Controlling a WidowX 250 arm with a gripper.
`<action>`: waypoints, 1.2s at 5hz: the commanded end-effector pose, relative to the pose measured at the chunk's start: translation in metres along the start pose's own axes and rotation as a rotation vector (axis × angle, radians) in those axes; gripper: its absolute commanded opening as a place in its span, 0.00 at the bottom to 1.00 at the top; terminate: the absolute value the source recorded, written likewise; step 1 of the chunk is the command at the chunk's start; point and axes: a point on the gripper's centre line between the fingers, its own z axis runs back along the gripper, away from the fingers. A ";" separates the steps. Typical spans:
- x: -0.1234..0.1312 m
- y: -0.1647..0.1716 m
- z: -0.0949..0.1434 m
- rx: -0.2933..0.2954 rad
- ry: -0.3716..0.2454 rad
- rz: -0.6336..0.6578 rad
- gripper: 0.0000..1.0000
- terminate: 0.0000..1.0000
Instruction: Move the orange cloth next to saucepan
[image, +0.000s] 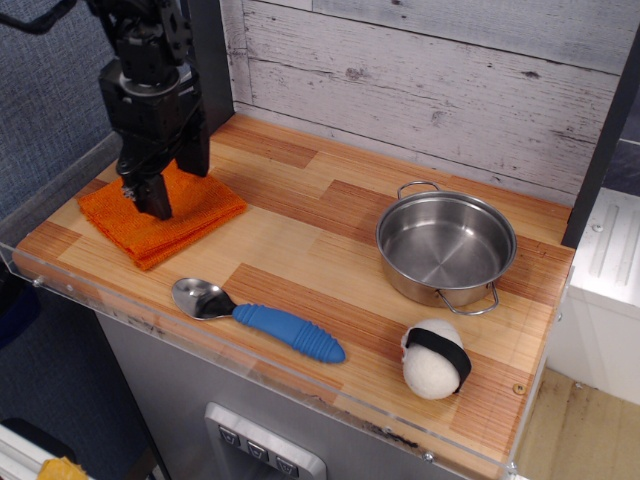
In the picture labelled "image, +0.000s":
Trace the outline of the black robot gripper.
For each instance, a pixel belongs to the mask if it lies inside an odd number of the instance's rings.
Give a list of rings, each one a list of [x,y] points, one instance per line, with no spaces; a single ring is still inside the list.
[[[199,80],[177,71],[158,86],[126,79],[118,62],[104,67],[99,85],[112,128],[123,141],[116,166],[124,196],[140,213],[172,217],[162,171],[175,160],[180,170],[206,177],[209,136]]]

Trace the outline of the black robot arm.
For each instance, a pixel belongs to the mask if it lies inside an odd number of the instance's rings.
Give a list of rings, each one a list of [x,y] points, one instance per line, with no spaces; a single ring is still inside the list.
[[[188,59],[190,22],[173,1],[92,1],[89,9],[115,54],[99,85],[122,140],[116,171],[123,193],[139,212],[167,220],[167,166],[198,177],[209,170],[200,79]]]

